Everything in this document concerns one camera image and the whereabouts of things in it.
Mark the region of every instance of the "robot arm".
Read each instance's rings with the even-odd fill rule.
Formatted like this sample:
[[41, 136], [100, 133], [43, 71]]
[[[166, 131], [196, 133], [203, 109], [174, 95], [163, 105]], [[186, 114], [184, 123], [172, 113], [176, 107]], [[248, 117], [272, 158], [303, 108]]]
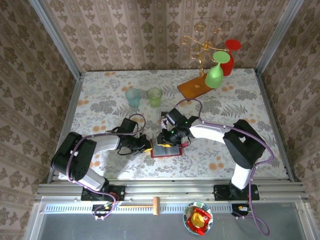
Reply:
[[[151, 148], [150, 141], [145, 134], [138, 137], [127, 135], [133, 133], [137, 123], [125, 118], [119, 127], [114, 128], [109, 134], [85, 139], [74, 153], [68, 175], [95, 191], [109, 192], [109, 181], [90, 168], [92, 157], [100, 151], [118, 150], [118, 154], [127, 155], [147, 151]], [[62, 142], [51, 160], [51, 166], [60, 173], [67, 175], [67, 164], [75, 145], [82, 139], [82, 135], [70, 132]], [[122, 154], [122, 148], [131, 152]]]
[[[157, 138], [158, 144], [179, 145], [184, 137], [204, 138], [226, 144], [236, 163], [229, 185], [231, 194], [236, 195], [238, 191], [246, 188], [254, 164], [265, 150], [264, 146], [235, 130], [227, 131], [224, 127], [205, 125], [195, 116], [187, 119], [175, 108], [165, 117], [174, 128], [170, 131], [163, 129]], [[262, 140], [258, 133], [245, 120], [238, 120], [234, 124], [234, 128], [246, 131]]]

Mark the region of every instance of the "patterned wall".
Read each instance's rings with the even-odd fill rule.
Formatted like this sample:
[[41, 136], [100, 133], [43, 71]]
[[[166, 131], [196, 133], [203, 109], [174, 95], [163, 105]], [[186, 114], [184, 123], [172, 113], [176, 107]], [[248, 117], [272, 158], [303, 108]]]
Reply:
[[295, 175], [320, 227], [320, 1], [305, 0], [263, 73]]
[[192, 36], [223, 28], [220, 48], [235, 38], [236, 68], [254, 68], [289, 0], [42, 0], [81, 71], [194, 69]]
[[0, 239], [22, 239], [74, 79], [36, 12], [0, 1]]

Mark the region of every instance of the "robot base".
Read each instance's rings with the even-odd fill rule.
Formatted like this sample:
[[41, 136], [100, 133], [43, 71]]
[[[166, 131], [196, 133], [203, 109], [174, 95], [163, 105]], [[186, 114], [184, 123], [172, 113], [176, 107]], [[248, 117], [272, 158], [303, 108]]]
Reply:
[[[249, 199], [249, 186], [246, 186], [242, 191], [232, 191], [231, 194], [230, 185], [214, 185], [213, 194], [215, 201], [248, 201]], [[251, 185], [251, 197], [252, 200], [260, 200], [257, 185]]]
[[[108, 185], [107, 190], [102, 188], [100, 191], [103, 193], [115, 193], [119, 196], [119, 198], [115, 198], [117, 202], [125, 200], [125, 190], [126, 187], [122, 185]], [[104, 202], [112, 202], [112, 198], [107, 195], [97, 194], [88, 189], [83, 188], [81, 194], [81, 201], [104, 201]]]

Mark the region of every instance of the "floral tablecloth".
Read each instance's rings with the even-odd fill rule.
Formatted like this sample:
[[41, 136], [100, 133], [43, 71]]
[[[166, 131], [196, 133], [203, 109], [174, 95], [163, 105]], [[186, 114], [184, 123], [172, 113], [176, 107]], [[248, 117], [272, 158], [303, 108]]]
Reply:
[[[72, 131], [82, 135], [103, 133], [119, 126], [123, 118], [141, 113], [146, 118], [144, 133], [155, 138], [160, 132], [159, 108], [152, 108], [147, 90], [162, 90], [162, 105], [174, 106], [183, 99], [177, 86], [199, 75], [198, 70], [151, 70], [88, 72], [75, 111]], [[138, 110], [129, 107], [125, 92], [129, 88], [140, 90]], [[260, 93], [253, 69], [234, 69], [224, 78], [220, 88], [200, 97], [203, 103], [202, 118], [232, 125], [238, 119], [247, 120], [272, 148], [276, 159], [272, 164], [261, 166], [257, 177], [287, 178], [283, 161], [275, 141], [269, 117]], [[197, 116], [200, 106], [195, 101], [183, 102], [179, 111], [187, 118]], [[140, 117], [134, 117], [139, 125]], [[269, 153], [265, 151], [265, 160]], [[194, 139], [176, 157], [151, 158], [150, 153], [120, 156], [117, 151], [102, 151], [93, 156], [91, 168], [109, 179], [145, 178], [231, 178], [233, 161], [227, 147], [207, 139]]]

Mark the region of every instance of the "wooden base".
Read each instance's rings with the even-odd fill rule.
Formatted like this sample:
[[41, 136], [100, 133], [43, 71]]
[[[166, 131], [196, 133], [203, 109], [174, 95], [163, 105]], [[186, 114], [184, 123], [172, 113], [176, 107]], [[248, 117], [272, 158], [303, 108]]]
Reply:
[[186, 99], [195, 99], [214, 88], [208, 87], [205, 83], [207, 74], [198, 76], [190, 81], [180, 84], [177, 88]]

